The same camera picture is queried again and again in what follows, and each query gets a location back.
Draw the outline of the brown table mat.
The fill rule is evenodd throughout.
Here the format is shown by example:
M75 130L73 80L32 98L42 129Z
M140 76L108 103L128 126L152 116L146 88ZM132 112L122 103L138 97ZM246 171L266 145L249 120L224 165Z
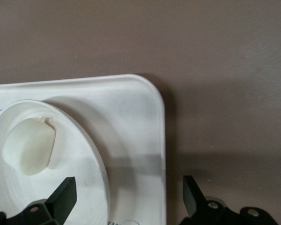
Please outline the brown table mat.
M163 97L168 224L192 175L281 225L281 0L0 0L0 84L117 74Z

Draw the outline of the white steamed bun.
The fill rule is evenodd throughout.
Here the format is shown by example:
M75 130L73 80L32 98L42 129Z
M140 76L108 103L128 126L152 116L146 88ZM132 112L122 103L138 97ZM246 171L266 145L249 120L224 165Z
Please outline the white steamed bun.
M2 148L3 159L23 175L38 174L50 161L55 136L56 131L40 118L25 119L8 133Z

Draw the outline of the cream rabbit print tray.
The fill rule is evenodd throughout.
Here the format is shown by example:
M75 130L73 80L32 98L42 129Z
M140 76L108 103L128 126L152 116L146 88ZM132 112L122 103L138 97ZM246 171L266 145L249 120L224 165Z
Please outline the cream rabbit print tray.
M35 100L71 116L96 146L109 183L107 225L166 225L165 113L138 75L0 85L0 112Z

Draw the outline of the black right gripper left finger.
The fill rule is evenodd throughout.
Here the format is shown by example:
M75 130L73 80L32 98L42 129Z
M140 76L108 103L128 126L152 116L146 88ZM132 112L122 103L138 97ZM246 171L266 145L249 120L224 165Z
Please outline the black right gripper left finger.
M45 201L31 203L10 218L0 211L0 225L63 225L76 202L75 177L67 177Z

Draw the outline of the cream round plate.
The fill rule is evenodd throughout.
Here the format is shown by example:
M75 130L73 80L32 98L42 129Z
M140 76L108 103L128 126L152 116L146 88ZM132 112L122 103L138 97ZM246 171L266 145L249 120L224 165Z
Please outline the cream round plate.
M25 119L36 118L55 132L46 168L27 176L8 165L2 148L8 133ZM75 177L77 202L64 225L107 225L109 183L102 158L87 132L71 116L35 100L12 103L0 112L0 211L9 217L48 198L66 177Z

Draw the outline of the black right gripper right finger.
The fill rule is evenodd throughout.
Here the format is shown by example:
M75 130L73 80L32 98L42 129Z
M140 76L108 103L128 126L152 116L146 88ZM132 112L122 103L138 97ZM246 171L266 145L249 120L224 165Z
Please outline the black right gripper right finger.
M278 225L265 210L244 207L239 213L208 200L191 175L183 177L183 201L188 213L179 225Z

